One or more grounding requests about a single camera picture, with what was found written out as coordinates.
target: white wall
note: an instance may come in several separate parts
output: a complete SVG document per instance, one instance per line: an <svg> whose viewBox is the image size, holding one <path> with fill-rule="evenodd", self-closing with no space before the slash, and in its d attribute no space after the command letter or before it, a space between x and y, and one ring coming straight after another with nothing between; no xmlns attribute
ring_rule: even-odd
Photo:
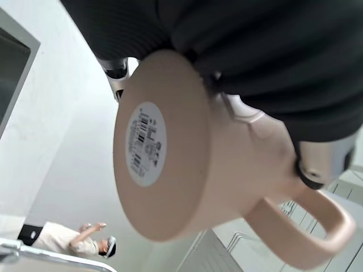
<svg viewBox="0 0 363 272"><path fill-rule="evenodd" d="M363 129L360 130L357 138L356 153L354 156L353 164L363 167Z"/></svg>
<svg viewBox="0 0 363 272"><path fill-rule="evenodd" d="M0 0L0 7L41 43L0 140L0 213L26 216L79 99L110 90L57 0Z"/></svg>
<svg viewBox="0 0 363 272"><path fill-rule="evenodd" d="M176 272L197 234L168 243L155 243L142 272Z"/></svg>
<svg viewBox="0 0 363 272"><path fill-rule="evenodd" d="M113 235L117 255L99 259L117 271L142 271L153 243L128 222L113 175L113 128L118 104L107 88L91 89L77 105L74 118L26 219L53 221L77 229L84 222L106 222L95 238Z"/></svg>

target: black pants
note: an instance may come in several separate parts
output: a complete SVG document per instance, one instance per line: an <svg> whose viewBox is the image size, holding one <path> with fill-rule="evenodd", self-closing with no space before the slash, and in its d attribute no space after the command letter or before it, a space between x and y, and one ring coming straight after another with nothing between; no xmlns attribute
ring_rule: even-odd
<svg viewBox="0 0 363 272"><path fill-rule="evenodd" d="M18 236L18 240L23 241L24 245L32 246L36 239L38 239L42 229L43 227L24 224Z"/></svg>

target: hand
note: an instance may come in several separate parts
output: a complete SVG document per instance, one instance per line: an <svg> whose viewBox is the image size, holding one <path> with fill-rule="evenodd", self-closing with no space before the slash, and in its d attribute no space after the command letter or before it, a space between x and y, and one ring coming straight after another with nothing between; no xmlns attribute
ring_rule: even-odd
<svg viewBox="0 0 363 272"><path fill-rule="evenodd" d="M80 228L79 228L79 232L83 232L85 231L86 229L92 227L92 225L90 223L88 224L83 224Z"/></svg>
<svg viewBox="0 0 363 272"><path fill-rule="evenodd" d="M102 230L105 226L106 226L106 224L105 224L105 223L96 223L96 224L94 225L94 228L95 228L97 231L100 231L100 230Z"/></svg>

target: mug handle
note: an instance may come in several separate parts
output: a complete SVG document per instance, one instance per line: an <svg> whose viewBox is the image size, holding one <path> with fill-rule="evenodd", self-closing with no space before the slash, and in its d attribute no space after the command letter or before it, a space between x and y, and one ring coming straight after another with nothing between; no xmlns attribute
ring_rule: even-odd
<svg viewBox="0 0 363 272"><path fill-rule="evenodd" d="M326 239L301 231L268 198L261 199L244 218L283 261L299 269L311 269L339 252L353 236L356 224L350 214L320 191L305 188L294 200L323 226Z"/></svg>

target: barcode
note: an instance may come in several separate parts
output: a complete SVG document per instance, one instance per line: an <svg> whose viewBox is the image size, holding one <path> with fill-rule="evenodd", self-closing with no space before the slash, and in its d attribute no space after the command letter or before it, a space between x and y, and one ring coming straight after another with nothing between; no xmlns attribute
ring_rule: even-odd
<svg viewBox="0 0 363 272"><path fill-rule="evenodd" d="M140 113L138 118L140 128L138 130L136 142L135 142L135 148L134 148L134 156L133 156L133 165L132 168L134 171L139 174L139 168L141 165L141 156L142 156L142 150L143 145L145 143L145 137L147 132L147 126L149 124L149 116L144 113Z"/></svg>
<svg viewBox="0 0 363 272"><path fill-rule="evenodd" d="M140 162L141 162L141 157L139 154L135 153L135 156L134 156L134 165L137 169L139 169L140 167Z"/></svg>

